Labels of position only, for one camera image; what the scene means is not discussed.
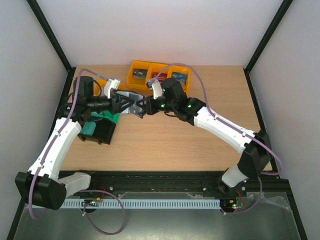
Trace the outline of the green plastic bin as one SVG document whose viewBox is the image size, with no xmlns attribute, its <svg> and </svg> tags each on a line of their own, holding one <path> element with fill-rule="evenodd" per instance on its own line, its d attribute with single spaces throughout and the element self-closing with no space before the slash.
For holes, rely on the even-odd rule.
<svg viewBox="0 0 320 240">
<path fill-rule="evenodd" d="M 103 112 L 92 112 L 91 117 L 89 118 L 89 121 L 102 121 L 102 120 L 109 120 L 115 124 L 119 121 L 119 114 L 111 114 L 109 111 L 103 111 Z"/>
</svg>

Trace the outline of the yellow bin near green bin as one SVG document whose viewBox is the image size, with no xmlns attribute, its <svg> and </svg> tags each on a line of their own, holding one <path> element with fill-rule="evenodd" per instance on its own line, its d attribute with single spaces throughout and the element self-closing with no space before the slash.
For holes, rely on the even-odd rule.
<svg viewBox="0 0 320 240">
<path fill-rule="evenodd" d="M 93 95 L 95 97 L 97 96 L 104 96 L 106 91 L 107 91 L 107 87 L 109 87 L 109 83 L 107 80 L 104 79 L 97 79 L 96 81 L 93 82 Z M 129 88 L 123 84 L 121 81 L 119 81 L 119 85 L 117 88 L 118 91 L 128 91 Z"/>
</svg>

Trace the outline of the blue VIP card stack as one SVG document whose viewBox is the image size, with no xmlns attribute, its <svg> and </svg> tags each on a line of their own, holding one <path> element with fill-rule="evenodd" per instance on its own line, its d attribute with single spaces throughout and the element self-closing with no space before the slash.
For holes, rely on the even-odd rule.
<svg viewBox="0 0 320 240">
<path fill-rule="evenodd" d="M 188 75 L 186 73 L 172 72 L 171 77 L 179 81 L 182 85 L 186 85 Z"/>
</svg>

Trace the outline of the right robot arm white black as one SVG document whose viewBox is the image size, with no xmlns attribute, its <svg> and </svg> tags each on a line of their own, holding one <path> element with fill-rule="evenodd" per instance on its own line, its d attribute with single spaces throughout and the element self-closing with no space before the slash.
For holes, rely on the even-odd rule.
<svg viewBox="0 0 320 240">
<path fill-rule="evenodd" d="M 137 101 L 142 115 L 172 112 L 179 120 L 214 134 L 241 154 L 239 162 L 218 179 L 217 188 L 222 195 L 229 196 L 240 182 L 261 175 L 271 159 L 271 142 L 265 131 L 245 129 L 218 115 L 200 99 L 188 97 L 174 78 L 154 81 L 152 88 L 153 95 Z"/>
</svg>

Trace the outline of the black leather card holder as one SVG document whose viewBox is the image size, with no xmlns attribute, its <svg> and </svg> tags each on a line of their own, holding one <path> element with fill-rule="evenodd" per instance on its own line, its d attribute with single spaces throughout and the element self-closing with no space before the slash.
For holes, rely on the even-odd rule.
<svg viewBox="0 0 320 240">
<path fill-rule="evenodd" d="M 142 118 L 144 109 L 141 107 L 141 100 L 144 98 L 142 94 L 134 91 L 116 91 L 118 96 L 118 114 L 131 114 Z"/>
</svg>

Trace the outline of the teal VIP card stack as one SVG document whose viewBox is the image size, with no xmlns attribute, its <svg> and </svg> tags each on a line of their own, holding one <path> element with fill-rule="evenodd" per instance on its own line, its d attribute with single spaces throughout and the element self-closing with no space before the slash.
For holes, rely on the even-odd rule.
<svg viewBox="0 0 320 240">
<path fill-rule="evenodd" d="M 92 136 L 94 134 L 95 128 L 96 128 L 96 123 L 94 121 L 87 121 L 83 125 L 83 127 L 80 131 L 80 134 Z"/>
</svg>

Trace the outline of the black frame post right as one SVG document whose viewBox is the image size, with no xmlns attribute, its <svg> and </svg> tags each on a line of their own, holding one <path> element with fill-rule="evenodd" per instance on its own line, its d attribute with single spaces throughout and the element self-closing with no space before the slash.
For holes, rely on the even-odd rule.
<svg viewBox="0 0 320 240">
<path fill-rule="evenodd" d="M 281 23 L 282 19 L 286 15 L 292 3 L 293 3 L 293 0 L 282 1 L 274 17 L 272 18 L 272 21 L 270 22 L 267 30 L 265 31 L 262 39 L 260 40 L 257 48 L 255 49 L 252 57 L 250 58 L 247 66 L 244 69 L 244 72 L 247 75 L 249 75 L 250 72 L 253 70 L 255 64 L 259 60 L 261 54 L 263 53 L 264 49 L 266 48 L 267 44 L 269 43 L 270 39 L 272 38 L 273 34 L 275 33 L 276 29 L 278 28 L 279 24 Z"/>
</svg>

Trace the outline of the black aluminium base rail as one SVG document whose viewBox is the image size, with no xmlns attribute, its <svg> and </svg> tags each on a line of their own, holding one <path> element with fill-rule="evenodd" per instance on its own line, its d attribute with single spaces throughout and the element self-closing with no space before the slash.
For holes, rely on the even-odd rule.
<svg viewBox="0 0 320 240">
<path fill-rule="evenodd" d="M 178 192 L 199 193 L 204 197 L 245 197 L 249 192 L 259 192 L 257 179 L 249 179 L 229 190 L 221 190 L 221 171 L 93 171 L 90 190 L 105 190 L 122 194 L 126 192 Z"/>
</svg>

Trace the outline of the yellow bin with red cards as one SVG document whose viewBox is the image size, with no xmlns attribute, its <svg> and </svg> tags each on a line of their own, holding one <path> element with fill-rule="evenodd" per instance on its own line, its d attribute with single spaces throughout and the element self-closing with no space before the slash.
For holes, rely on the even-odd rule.
<svg viewBox="0 0 320 240">
<path fill-rule="evenodd" d="M 167 79 L 169 77 L 169 70 L 171 69 L 171 67 L 167 64 L 162 64 L 162 63 L 152 63 L 151 64 L 151 74 L 150 77 L 147 79 L 146 81 L 146 86 L 147 88 L 151 91 L 152 87 L 151 87 L 151 83 L 150 81 L 152 79 L 154 79 L 159 73 L 160 75 L 157 77 L 158 81 L 161 83 L 162 81 L 164 81 L 165 79 Z"/>
</svg>

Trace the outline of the yellow bin with blue cards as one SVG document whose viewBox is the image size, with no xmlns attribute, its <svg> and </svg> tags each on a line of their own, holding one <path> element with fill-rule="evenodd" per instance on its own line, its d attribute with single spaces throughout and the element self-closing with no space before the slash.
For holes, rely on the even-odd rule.
<svg viewBox="0 0 320 240">
<path fill-rule="evenodd" d="M 183 90 L 188 93 L 190 89 L 191 70 L 185 66 L 173 65 L 168 68 L 169 78 L 175 78 L 178 80 Z"/>
</svg>

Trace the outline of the yellow bin with grey cards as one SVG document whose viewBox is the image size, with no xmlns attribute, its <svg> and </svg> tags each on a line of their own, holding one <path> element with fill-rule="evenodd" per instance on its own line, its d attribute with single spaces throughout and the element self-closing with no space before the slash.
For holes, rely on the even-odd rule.
<svg viewBox="0 0 320 240">
<path fill-rule="evenodd" d="M 152 63 L 134 60 L 126 78 L 126 85 L 131 90 L 148 91 L 146 82 L 151 77 Z"/>
</svg>

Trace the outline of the grey VIP card stack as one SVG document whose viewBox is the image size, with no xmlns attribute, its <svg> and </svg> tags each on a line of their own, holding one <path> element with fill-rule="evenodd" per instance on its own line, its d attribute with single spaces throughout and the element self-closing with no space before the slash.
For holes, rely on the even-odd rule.
<svg viewBox="0 0 320 240">
<path fill-rule="evenodd" d="M 147 69 L 142 69 L 142 68 L 134 68 L 132 72 L 132 77 L 134 79 L 140 79 L 140 80 L 145 80 L 148 74 Z"/>
</svg>

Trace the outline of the black frame post left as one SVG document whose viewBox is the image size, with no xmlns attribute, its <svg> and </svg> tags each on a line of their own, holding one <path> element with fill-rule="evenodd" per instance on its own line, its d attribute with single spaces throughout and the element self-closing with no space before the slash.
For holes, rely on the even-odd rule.
<svg viewBox="0 0 320 240">
<path fill-rule="evenodd" d="M 44 31 L 46 37 L 48 38 L 49 42 L 51 43 L 54 51 L 56 52 L 58 58 L 60 59 L 62 65 L 64 66 L 65 70 L 69 73 L 73 67 L 71 66 L 66 54 L 63 51 L 54 31 L 52 30 L 45 14 L 43 13 L 39 3 L 37 0 L 26 0 L 30 9 L 32 10 L 34 16 L 36 17 L 38 23 L 40 24 L 42 30 Z"/>
</svg>

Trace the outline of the red VIP card stack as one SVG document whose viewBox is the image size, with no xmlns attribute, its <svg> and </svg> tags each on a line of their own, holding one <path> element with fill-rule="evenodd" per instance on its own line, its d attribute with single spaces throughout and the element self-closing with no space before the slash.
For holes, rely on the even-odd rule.
<svg viewBox="0 0 320 240">
<path fill-rule="evenodd" d="M 159 74 L 159 72 L 154 72 L 152 74 L 152 78 L 155 78 L 157 75 Z M 157 79 L 159 82 L 162 82 L 163 80 L 167 79 L 168 78 L 168 74 L 167 73 L 161 73 Z"/>
</svg>

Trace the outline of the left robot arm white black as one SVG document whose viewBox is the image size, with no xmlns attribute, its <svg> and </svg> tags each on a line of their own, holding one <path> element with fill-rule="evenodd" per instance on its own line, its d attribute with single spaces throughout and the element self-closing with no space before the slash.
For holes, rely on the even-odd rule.
<svg viewBox="0 0 320 240">
<path fill-rule="evenodd" d="M 72 102 L 60 107 L 54 129 L 41 154 L 27 172 L 19 172 L 15 177 L 15 184 L 30 213 L 34 212 L 34 206 L 58 210 L 66 198 L 89 189 L 92 175 L 88 171 L 78 171 L 64 178 L 59 178 L 59 173 L 69 148 L 90 122 L 92 113 L 136 114 L 136 103 L 143 98 L 133 91 L 118 90 L 120 81 L 112 78 L 106 79 L 97 96 L 92 77 L 77 77 L 73 83 Z"/>
</svg>

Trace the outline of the black frame post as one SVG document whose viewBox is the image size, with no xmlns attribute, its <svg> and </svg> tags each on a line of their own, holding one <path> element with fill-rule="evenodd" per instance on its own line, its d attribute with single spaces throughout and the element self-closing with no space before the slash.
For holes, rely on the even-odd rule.
<svg viewBox="0 0 320 240">
<path fill-rule="evenodd" d="M 244 69 L 244 72 L 247 75 L 249 75 L 250 72 L 253 70 L 255 64 L 259 60 L 261 54 L 263 53 L 264 49 L 266 48 L 267 44 L 269 43 L 270 39 L 272 38 L 273 34 L 275 33 L 276 29 L 278 28 L 279 24 L 281 23 L 282 19 L 286 15 L 292 3 L 293 3 L 293 0 L 282 1 L 274 17 L 272 18 L 272 21 L 270 22 L 267 30 L 265 31 L 262 39 L 260 40 L 257 48 L 255 49 L 252 57 L 250 58 L 247 66 Z"/>
<path fill-rule="evenodd" d="M 54 51 L 56 52 L 58 58 L 60 59 L 62 65 L 64 66 L 65 70 L 69 73 L 73 67 L 71 66 L 66 54 L 63 51 L 54 31 L 52 30 L 45 14 L 43 13 L 39 3 L 37 0 L 26 0 L 30 9 L 32 10 L 34 16 L 36 17 L 38 23 L 40 24 L 42 30 L 44 31 L 46 37 L 48 38 L 49 42 L 51 43 Z"/>
</svg>

